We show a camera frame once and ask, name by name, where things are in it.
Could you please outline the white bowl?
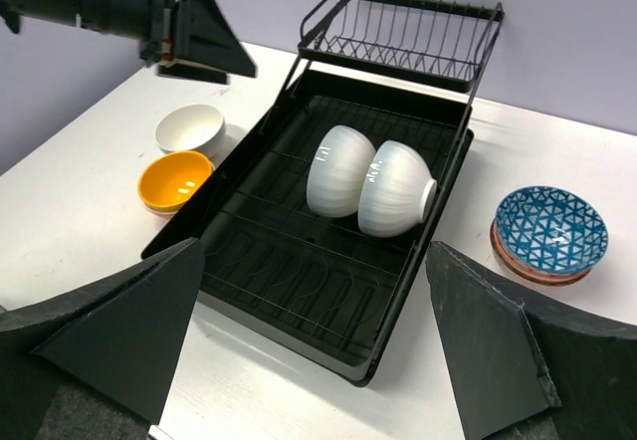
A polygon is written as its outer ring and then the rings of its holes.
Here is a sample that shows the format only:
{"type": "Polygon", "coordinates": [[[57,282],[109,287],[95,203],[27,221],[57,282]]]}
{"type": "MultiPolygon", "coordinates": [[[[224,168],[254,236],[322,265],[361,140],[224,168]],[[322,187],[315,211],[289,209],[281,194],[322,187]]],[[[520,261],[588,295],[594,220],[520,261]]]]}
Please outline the white bowl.
{"type": "Polygon", "coordinates": [[[221,148],[226,134],[223,114],[209,105],[190,105],[166,115],[155,129],[155,142],[164,152],[198,151],[208,158],[221,148]]]}
{"type": "Polygon", "coordinates": [[[374,145],[360,131],[346,125],[330,129],[319,143],[309,171],[310,210],[329,218],[355,213],[375,153],[374,145]]]}
{"type": "Polygon", "coordinates": [[[436,189],[437,180],[414,148],[395,140],[383,142],[362,185],[357,211],[360,231],[390,238],[424,223],[436,189]]]}

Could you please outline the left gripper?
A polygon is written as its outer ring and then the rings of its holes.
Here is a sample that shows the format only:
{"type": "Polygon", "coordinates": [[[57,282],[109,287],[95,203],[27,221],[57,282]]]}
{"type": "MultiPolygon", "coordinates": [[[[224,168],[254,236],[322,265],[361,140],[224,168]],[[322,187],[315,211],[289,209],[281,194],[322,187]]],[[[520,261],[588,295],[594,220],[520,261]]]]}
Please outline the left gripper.
{"type": "Polygon", "coordinates": [[[77,26],[135,40],[165,78],[228,85],[230,75],[257,76],[215,0],[78,0],[77,26]]]}

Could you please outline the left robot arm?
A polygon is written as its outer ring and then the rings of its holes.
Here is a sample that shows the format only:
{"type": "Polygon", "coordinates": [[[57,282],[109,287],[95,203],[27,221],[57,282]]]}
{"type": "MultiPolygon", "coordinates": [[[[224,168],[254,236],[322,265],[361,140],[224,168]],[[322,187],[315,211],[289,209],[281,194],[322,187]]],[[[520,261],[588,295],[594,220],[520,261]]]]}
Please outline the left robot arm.
{"type": "Polygon", "coordinates": [[[14,34],[29,17],[135,40],[163,77],[227,84],[257,75],[215,0],[1,0],[1,16],[14,34]]]}

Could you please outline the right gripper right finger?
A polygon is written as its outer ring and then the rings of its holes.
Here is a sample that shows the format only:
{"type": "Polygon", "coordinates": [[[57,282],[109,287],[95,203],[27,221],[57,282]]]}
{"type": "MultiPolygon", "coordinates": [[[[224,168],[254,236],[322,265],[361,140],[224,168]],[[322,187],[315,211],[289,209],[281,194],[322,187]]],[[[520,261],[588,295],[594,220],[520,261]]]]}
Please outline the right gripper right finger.
{"type": "Polygon", "coordinates": [[[636,328],[434,241],[431,302],[468,439],[633,439],[636,328]]]}

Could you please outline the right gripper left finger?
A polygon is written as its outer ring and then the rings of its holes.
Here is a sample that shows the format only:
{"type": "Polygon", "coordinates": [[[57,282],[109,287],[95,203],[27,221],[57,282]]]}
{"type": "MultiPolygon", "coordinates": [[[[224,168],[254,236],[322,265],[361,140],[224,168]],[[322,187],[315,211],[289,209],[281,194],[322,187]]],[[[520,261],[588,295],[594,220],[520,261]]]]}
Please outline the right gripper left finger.
{"type": "Polygon", "coordinates": [[[205,264],[182,241],[1,315],[4,439],[145,439],[159,423],[205,264]]]}

